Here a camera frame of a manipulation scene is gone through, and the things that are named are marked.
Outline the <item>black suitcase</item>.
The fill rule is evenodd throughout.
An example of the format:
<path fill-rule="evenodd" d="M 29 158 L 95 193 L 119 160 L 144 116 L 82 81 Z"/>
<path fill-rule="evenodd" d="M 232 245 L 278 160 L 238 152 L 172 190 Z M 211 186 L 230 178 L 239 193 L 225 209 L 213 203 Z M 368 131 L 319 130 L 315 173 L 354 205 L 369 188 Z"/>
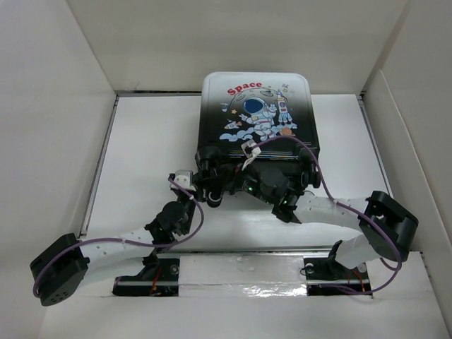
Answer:
<path fill-rule="evenodd" d="M 194 181 L 205 202 L 218 207 L 246 156 L 241 144 L 254 140 L 261 154 L 256 170 L 278 168 L 287 176 L 309 175 L 321 185 L 315 160 L 320 143 L 308 81 L 296 73 L 214 72 L 203 80 Z"/>

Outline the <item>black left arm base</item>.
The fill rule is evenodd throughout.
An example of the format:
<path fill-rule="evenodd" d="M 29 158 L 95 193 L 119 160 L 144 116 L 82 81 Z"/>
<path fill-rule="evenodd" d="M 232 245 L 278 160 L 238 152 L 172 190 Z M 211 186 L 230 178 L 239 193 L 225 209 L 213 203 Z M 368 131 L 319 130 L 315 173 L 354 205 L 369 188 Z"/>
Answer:
<path fill-rule="evenodd" d="M 117 297 L 177 297 L 180 258 L 148 257 L 144 268 L 134 276 L 115 278 L 112 294 Z"/>

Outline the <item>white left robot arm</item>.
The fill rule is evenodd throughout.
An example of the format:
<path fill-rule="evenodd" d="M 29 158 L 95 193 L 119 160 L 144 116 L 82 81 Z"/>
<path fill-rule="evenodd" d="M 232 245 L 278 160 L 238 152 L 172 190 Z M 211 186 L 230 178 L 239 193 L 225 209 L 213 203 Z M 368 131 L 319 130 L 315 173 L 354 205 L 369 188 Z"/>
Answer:
<path fill-rule="evenodd" d="M 94 272 L 135 259 L 133 272 L 142 280 L 157 273 L 157 255 L 187 242 L 203 226 L 201 203 L 206 190 L 184 189 L 171 181 L 177 200 L 170 201 L 150 223 L 111 237 L 80 239 L 74 233 L 60 236 L 30 263 L 32 294 L 49 307 L 69 298 Z"/>

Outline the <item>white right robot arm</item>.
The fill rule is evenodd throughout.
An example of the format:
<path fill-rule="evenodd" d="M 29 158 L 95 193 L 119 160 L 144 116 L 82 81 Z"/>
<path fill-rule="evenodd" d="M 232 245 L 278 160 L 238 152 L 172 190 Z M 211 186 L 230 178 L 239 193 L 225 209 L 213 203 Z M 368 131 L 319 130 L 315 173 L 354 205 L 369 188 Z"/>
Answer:
<path fill-rule="evenodd" d="M 364 198 L 316 196 L 307 191 L 309 175 L 287 176 L 278 168 L 236 169 L 227 190 L 242 191 L 272 205 L 277 219 L 346 227 L 359 236 L 333 245 L 326 269 L 341 278 L 352 268 L 376 258 L 407 261 L 419 220 L 383 191 Z"/>

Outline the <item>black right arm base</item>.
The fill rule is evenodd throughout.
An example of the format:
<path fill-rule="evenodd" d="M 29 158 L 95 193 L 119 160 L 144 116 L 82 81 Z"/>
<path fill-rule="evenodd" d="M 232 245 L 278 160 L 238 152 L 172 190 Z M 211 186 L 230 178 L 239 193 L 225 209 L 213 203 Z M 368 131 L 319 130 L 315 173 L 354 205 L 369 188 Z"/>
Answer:
<path fill-rule="evenodd" d="M 336 242 L 327 257 L 305 257 L 300 274 L 306 278 L 308 296 L 362 295 L 371 290 L 367 267 L 359 271 L 340 265 L 336 252 L 342 241 Z"/>

